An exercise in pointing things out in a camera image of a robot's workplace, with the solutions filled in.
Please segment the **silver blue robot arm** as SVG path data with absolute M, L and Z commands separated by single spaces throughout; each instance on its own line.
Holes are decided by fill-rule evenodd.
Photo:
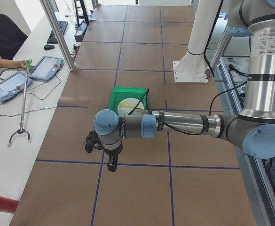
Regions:
M 234 116 L 193 115 L 134 108 L 127 115 L 105 109 L 94 117 L 85 150 L 103 150 L 109 171 L 117 169 L 123 139 L 152 138 L 170 130 L 226 140 L 258 159 L 275 157 L 275 0 L 232 0 L 228 28 L 251 35 L 247 89 L 243 109 Z

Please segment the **person hand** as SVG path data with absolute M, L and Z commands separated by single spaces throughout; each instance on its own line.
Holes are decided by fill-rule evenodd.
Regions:
M 27 63 L 26 63 L 26 60 L 22 60 L 22 61 L 20 61 L 19 63 L 20 63 L 20 67 L 21 67 L 22 69 L 26 70 L 26 69 L 28 68 L 28 67 L 27 67 Z

